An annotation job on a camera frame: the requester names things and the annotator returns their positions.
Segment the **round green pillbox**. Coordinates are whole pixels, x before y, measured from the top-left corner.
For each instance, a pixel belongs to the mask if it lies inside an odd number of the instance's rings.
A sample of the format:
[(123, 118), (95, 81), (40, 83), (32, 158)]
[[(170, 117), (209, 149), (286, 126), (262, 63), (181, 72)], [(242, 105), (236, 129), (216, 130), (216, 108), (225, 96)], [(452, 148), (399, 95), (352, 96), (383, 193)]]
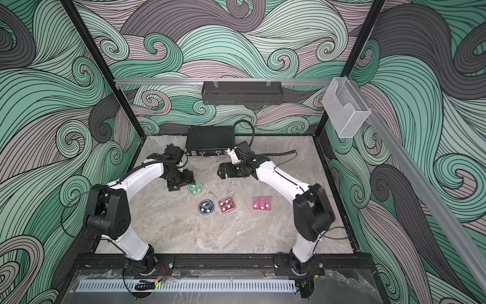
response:
[(198, 195), (202, 192), (202, 190), (203, 185), (199, 181), (196, 181), (194, 184), (190, 184), (188, 186), (188, 192), (192, 195)]

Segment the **dark pink square pillbox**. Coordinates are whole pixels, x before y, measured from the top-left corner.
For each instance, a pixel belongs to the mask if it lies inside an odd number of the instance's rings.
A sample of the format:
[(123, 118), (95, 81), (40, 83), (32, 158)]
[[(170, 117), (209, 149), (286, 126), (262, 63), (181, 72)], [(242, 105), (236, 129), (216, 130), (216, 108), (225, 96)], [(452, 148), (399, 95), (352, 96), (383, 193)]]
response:
[(233, 197), (229, 196), (224, 199), (221, 199), (218, 202), (218, 206), (220, 207), (222, 214), (226, 214), (228, 212), (235, 210), (235, 203)]

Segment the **round dark blue pillbox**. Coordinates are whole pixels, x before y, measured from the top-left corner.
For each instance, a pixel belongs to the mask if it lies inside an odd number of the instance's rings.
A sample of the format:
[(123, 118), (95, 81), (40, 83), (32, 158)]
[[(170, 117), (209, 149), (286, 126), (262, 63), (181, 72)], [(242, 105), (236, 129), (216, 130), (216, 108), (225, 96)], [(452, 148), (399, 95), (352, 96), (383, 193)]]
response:
[(198, 206), (198, 211), (202, 215), (210, 215), (214, 209), (215, 205), (211, 200), (203, 200)]

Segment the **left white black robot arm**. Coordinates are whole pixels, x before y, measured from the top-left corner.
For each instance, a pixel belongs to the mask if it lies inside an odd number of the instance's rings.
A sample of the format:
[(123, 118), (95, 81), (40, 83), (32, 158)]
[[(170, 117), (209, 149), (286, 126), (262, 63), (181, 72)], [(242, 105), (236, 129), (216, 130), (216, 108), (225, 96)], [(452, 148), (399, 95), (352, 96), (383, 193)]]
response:
[(68, 199), (64, 208), (86, 201), (82, 221), (85, 231), (109, 240), (124, 254), (136, 272), (148, 276), (155, 270), (157, 259), (154, 248), (132, 228), (129, 202), (157, 178), (167, 181), (169, 191), (195, 185), (193, 171), (181, 164), (183, 158), (188, 158), (183, 149), (169, 144), (164, 153), (149, 155), (123, 177), (107, 185), (96, 184), (90, 190)]

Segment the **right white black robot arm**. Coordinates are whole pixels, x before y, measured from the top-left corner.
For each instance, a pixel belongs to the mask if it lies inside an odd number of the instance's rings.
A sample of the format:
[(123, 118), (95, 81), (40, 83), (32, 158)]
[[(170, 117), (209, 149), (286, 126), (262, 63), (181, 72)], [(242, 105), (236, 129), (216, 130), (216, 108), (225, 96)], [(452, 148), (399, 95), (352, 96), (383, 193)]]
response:
[(295, 275), (304, 276), (310, 271), (316, 247), (322, 238), (340, 241), (348, 237), (331, 238), (327, 235), (334, 229), (331, 225), (335, 222), (335, 214), (324, 188), (320, 184), (299, 181), (270, 159), (297, 155), (297, 151), (256, 154), (251, 149), (253, 141), (235, 142), (235, 127), (241, 123), (249, 125), (251, 138), (254, 139), (255, 129), (249, 121), (240, 119), (230, 126), (227, 154), (231, 161), (220, 164), (217, 174), (221, 179), (253, 177), (271, 186), (292, 205), (297, 239), (289, 252), (289, 265)]

